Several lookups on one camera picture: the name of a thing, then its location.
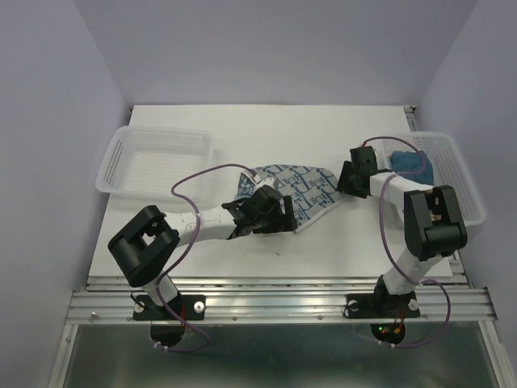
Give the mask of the white blue print towel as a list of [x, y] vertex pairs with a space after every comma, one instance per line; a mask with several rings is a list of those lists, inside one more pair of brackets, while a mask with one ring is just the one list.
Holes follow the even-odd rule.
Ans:
[[337, 191], [338, 179], [323, 167], [271, 164], [254, 167], [261, 179], [273, 178], [281, 196], [292, 199], [295, 233], [311, 226], [341, 203]]

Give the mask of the dark blue towel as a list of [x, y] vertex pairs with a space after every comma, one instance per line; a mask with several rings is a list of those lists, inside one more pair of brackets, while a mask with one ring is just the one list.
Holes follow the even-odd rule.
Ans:
[[394, 151], [389, 157], [392, 171], [420, 184], [433, 186], [435, 184], [434, 170], [427, 155], [419, 150]]

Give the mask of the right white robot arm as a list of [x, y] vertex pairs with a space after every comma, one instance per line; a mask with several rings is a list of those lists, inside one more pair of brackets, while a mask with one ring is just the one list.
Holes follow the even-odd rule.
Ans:
[[403, 215], [405, 248], [399, 257], [389, 255], [392, 267], [381, 275], [371, 293], [349, 293], [347, 318], [417, 318], [420, 315], [415, 290], [442, 258], [461, 249], [468, 234], [453, 187], [432, 186], [416, 181], [427, 168], [422, 152], [415, 150], [419, 165], [391, 171], [379, 168], [371, 146], [351, 150], [343, 164], [338, 191], [349, 196], [376, 197]]

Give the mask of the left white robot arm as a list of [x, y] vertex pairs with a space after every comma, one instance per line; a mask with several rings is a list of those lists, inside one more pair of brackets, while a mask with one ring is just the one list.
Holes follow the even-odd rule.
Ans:
[[144, 207], [107, 245], [129, 285], [144, 290], [143, 310], [161, 318], [202, 320], [195, 306], [203, 297], [183, 297], [166, 273], [175, 249], [207, 240], [231, 240], [250, 234], [274, 234], [297, 229], [292, 198], [262, 186], [249, 198], [224, 203], [201, 213], [164, 213]]

